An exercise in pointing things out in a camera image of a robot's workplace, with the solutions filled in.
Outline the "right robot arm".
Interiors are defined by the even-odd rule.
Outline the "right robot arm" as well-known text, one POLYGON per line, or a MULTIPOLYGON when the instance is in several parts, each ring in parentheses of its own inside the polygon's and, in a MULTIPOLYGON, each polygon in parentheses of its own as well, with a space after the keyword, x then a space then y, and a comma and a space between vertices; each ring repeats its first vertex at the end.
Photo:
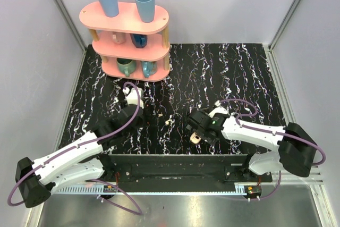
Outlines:
POLYGON ((217 107, 210 113, 195 111, 188 116, 186 129, 191 131, 194 144, 205 141, 214 145, 218 140, 239 140, 267 148, 263 154, 248 156, 241 176, 254 182, 268 172, 286 170, 290 174, 309 176, 316 154, 316 143, 298 124, 267 126, 237 120, 217 107))

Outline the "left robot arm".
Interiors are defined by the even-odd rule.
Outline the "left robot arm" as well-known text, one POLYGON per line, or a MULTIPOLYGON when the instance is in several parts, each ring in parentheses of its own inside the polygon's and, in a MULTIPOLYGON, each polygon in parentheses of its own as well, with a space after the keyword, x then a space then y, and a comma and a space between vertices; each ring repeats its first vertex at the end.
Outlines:
POLYGON ((143 128, 151 116, 149 107, 125 104, 69 145, 35 160, 28 157, 19 160, 14 189, 20 192, 21 203, 33 208, 59 190, 83 181, 120 181, 121 173, 107 151, 123 142, 131 132, 143 128))

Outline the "beige earbud charging case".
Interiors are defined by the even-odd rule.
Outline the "beige earbud charging case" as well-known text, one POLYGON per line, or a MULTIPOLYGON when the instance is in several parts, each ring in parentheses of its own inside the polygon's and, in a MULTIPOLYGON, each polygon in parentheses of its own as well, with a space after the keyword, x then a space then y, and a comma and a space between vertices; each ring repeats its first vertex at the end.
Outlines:
POLYGON ((201 138, 196 135, 195 133, 193 133, 190 137, 190 141, 193 143, 193 144, 198 144, 200 141, 201 141, 201 138))

